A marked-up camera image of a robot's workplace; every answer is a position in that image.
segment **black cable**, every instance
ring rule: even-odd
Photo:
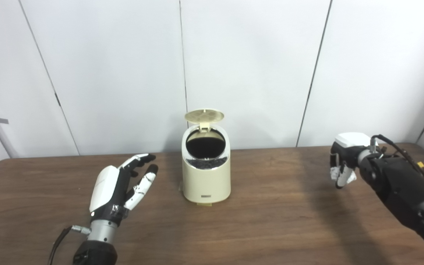
[[[72,228],[72,226],[67,227],[64,230],[62,230],[62,233],[60,233],[57,240],[55,240],[55,242],[53,243],[52,251],[50,252],[50,256],[49,256],[48,265],[52,265],[53,257],[55,256],[55,251],[59,247],[59,245],[60,245],[61,241],[64,239],[64,237],[70,232],[71,228]]]
[[[408,161],[408,163],[410,165],[412,165],[412,167],[417,170],[421,176],[423,176],[424,178],[424,170],[422,170],[420,168],[420,166],[415,163],[415,161],[413,160],[413,158],[407,153],[407,151],[403,150],[402,148],[400,148],[399,146],[397,146],[397,144],[395,144],[393,141],[391,141],[389,138],[383,136],[382,134],[379,135],[374,135],[371,137],[371,145],[374,144],[375,145],[375,138],[377,139],[381,139],[382,141],[388,143],[390,146],[393,146],[395,148],[395,150],[397,152],[399,152],[400,154],[402,154],[402,156]]]

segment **tabletop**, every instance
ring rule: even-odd
[[[424,163],[419,146],[400,146]],[[329,149],[232,151],[232,193],[212,206],[180,192],[180,153],[156,154],[155,182],[117,230],[117,264],[424,265],[424,241],[362,179],[335,188]],[[89,226],[99,172],[128,157],[0,161],[0,264],[45,264],[63,228]],[[67,235],[53,264],[71,264],[83,240]]]

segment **trash can lid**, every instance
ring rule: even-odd
[[[199,124],[201,131],[210,131],[210,124],[221,121],[224,114],[216,109],[196,109],[186,113],[184,118],[190,123]]]

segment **trash can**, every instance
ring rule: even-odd
[[[195,203],[216,203],[228,198],[230,182],[230,142],[216,122],[224,118],[215,109],[188,112],[185,119],[196,124],[182,139],[183,193]]]

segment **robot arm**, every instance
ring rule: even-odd
[[[402,157],[385,154],[375,144],[375,138],[394,146]],[[369,138],[355,132],[340,134],[331,149],[330,165],[333,174],[338,174],[337,188],[346,184],[346,168],[358,167],[384,206],[402,225],[424,239],[424,171],[404,150],[382,135]]]
[[[107,166],[99,173],[89,205],[91,228],[73,225],[64,229],[54,243],[49,265],[57,246],[70,230],[88,236],[73,257],[74,265],[116,264],[117,253],[112,245],[116,230],[143,199],[158,172],[157,165],[150,165],[138,184],[127,192],[130,179],[138,175],[133,169],[154,159],[150,154],[135,155],[119,167]]]

